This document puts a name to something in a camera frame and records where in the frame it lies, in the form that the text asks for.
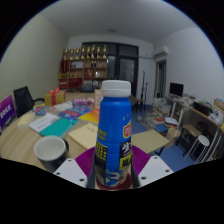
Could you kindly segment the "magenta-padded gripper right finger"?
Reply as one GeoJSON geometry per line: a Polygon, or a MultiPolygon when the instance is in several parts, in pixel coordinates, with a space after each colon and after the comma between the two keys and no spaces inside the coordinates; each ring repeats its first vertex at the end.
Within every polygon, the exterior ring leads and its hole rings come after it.
{"type": "Polygon", "coordinates": [[[143,187],[173,173],[172,169],[158,156],[150,156],[132,146],[131,179],[134,188],[143,187]]]}

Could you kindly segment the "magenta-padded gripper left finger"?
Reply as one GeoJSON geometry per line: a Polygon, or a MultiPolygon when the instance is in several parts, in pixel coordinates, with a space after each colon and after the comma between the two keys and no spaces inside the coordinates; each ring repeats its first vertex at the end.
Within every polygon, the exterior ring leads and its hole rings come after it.
{"type": "Polygon", "coordinates": [[[79,155],[76,159],[68,158],[54,172],[67,181],[84,188],[95,188],[94,150],[92,147],[79,155]]]}

